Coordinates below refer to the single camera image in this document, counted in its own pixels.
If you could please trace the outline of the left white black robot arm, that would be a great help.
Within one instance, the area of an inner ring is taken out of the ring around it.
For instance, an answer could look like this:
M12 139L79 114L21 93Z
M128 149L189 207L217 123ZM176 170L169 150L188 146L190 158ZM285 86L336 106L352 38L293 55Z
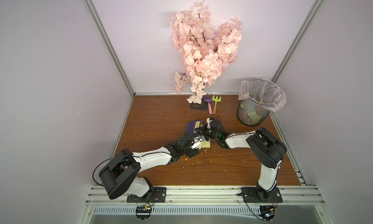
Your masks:
M157 166L176 163L184 155L189 158L198 155L204 140L205 137L196 133L184 133L179 140L156 150L137 153L124 149L98 165L106 164L98 172L101 182L96 179L94 182L105 188L111 200L126 193L137 200L149 202L154 199L154 187L147 178L138 177L138 174Z

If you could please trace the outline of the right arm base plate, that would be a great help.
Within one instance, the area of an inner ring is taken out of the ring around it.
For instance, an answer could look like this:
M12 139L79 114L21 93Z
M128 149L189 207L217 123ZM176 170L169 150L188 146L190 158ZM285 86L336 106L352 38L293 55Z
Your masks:
M261 188L243 187L238 194L246 203L282 203L283 198L279 188L274 188L271 191L265 191Z

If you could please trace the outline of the yellow sticky note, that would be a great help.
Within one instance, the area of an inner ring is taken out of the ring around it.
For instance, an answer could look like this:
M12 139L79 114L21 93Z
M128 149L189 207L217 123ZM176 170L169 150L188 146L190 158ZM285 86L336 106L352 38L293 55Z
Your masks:
M208 140L204 140L200 143L199 149L205 149L205 148L210 148L211 147L211 142Z

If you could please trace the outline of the dark blue book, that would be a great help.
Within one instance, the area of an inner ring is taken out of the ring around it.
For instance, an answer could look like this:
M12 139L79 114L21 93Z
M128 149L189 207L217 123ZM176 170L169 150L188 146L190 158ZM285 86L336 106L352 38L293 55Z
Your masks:
M196 121L191 121L186 124L185 132L190 135L193 138L198 137L198 133L196 133L195 129L199 128L202 126L203 120L196 120Z

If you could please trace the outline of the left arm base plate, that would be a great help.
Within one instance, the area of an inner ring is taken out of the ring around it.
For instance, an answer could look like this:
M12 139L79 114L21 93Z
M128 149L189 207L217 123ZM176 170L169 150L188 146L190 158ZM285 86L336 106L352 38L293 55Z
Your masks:
M166 187L155 187L150 188L142 197L130 194L126 201L127 203L165 203L166 194Z

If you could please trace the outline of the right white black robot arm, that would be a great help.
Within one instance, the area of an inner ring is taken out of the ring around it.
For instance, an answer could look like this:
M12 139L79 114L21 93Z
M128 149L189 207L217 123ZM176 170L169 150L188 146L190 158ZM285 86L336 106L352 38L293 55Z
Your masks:
M262 199L276 195L278 171L287 148L268 129L261 127L246 133L227 133L219 120L212 119L195 131L205 140L215 140L223 149L251 149L261 163L256 185L257 195Z

